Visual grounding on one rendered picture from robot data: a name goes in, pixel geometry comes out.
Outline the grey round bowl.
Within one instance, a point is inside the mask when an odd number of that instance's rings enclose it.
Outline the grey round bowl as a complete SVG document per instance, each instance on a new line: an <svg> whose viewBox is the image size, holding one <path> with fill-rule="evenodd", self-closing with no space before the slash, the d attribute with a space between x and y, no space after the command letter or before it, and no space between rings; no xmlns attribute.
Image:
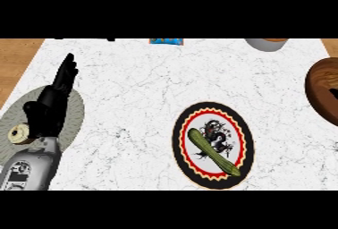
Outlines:
<svg viewBox="0 0 338 229"><path fill-rule="evenodd" d="M245 41L253 48L265 52L278 51L287 43L285 38L284 39L248 38Z"/></svg>

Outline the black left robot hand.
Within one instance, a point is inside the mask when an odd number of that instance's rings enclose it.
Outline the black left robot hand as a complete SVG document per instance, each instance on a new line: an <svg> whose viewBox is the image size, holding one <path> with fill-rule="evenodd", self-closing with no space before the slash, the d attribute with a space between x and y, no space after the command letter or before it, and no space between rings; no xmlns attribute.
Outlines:
<svg viewBox="0 0 338 229"><path fill-rule="evenodd" d="M43 89L36 101L24 104L30 125L30 138L57 137L67 118L70 92L79 74L74 54L68 53L58 68L55 81Z"/></svg>

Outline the blue printed box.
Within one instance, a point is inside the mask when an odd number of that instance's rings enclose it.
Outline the blue printed box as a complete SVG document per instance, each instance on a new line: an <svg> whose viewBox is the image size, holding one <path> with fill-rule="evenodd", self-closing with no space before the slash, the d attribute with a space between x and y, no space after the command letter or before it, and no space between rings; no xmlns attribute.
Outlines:
<svg viewBox="0 0 338 229"><path fill-rule="evenodd" d="M184 46L184 38L151 38L150 44Z"/></svg>

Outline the grey round placemat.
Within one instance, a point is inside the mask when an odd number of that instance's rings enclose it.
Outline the grey round placemat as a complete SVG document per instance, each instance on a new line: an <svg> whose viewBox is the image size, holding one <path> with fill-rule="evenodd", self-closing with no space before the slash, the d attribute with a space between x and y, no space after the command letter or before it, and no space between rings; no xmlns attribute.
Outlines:
<svg viewBox="0 0 338 229"><path fill-rule="evenodd" d="M31 144L15 145L8 139L8 133L11 129L21 123L27 122L27 115L23 110L24 103L36 100L43 92L40 87L31 90L11 105L8 110L0 114L0 165L6 164L6 161L12 156L26 148L42 148L45 144L36 140ZM73 141L76 140L77 134L82 129L82 123L85 118L85 103L82 94L74 89L70 93L68 112L64 123L64 129L60 133L58 142L61 150L65 150Z"/></svg>

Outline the pale round pastry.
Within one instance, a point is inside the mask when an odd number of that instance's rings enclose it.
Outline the pale round pastry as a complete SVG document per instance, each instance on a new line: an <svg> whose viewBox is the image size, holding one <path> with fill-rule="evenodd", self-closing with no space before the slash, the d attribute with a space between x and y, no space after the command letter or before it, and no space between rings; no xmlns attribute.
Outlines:
<svg viewBox="0 0 338 229"><path fill-rule="evenodd" d="M31 144L34 139L30 138L30 125L18 124L8 133L8 139L15 145Z"/></svg>

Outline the black red dragon plate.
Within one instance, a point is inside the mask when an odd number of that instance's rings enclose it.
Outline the black red dragon plate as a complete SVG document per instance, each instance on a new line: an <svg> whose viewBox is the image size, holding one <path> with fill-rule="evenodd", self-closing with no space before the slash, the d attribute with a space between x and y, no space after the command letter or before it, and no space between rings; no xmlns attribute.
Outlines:
<svg viewBox="0 0 338 229"><path fill-rule="evenodd" d="M188 138L197 128L217 153L235 164L240 176L226 174L207 153ZM254 139L237 111L220 103L201 102L182 112L173 128L172 146L178 165L189 179L203 187L223 190L241 183L254 162Z"/></svg>

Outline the brown wooden bowl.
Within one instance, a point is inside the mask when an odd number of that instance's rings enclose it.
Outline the brown wooden bowl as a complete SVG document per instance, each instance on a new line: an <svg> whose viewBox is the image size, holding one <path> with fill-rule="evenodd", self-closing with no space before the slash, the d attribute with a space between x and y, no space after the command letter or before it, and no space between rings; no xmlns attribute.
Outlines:
<svg viewBox="0 0 338 229"><path fill-rule="evenodd" d="M319 60L310 67L306 93L316 112L338 126L338 57Z"/></svg>

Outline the green cucumber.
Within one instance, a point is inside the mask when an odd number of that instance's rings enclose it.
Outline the green cucumber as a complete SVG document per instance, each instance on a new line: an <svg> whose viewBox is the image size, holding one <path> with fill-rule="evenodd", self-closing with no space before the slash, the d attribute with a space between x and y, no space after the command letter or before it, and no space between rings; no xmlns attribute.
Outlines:
<svg viewBox="0 0 338 229"><path fill-rule="evenodd" d="M203 136L203 133L200 132L200 130L197 130L197 128L192 128L188 131L188 138L191 142L195 144L195 146L207 153L207 156L217 164L220 170L232 176L240 176L241 171L238 167L213 149L212 145L207 142L207 139Z"/></svg>

